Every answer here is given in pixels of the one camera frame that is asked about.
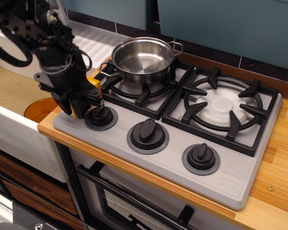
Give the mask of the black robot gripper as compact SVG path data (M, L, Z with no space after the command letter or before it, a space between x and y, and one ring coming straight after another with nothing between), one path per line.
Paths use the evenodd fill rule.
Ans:
M68 55L64 65L39 65L42 72L35 74L34 80L40 83L41 89L56 93L53 99L67 115L72 111L73 118L83 119L90 105L104 107L101 90L86 77L90 68L84 64L82 54Z

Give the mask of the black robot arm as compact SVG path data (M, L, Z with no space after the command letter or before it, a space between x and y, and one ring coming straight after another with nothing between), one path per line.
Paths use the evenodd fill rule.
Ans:
M27 67L35 55L41 72L34 79L40 89L50 92L66 114L101 121L101 90L86 77L92 66L84 64L86 53L73 43L72 29L63 24L48 1L0 0L0 30L25 57L19 60L0 47L2 60Z

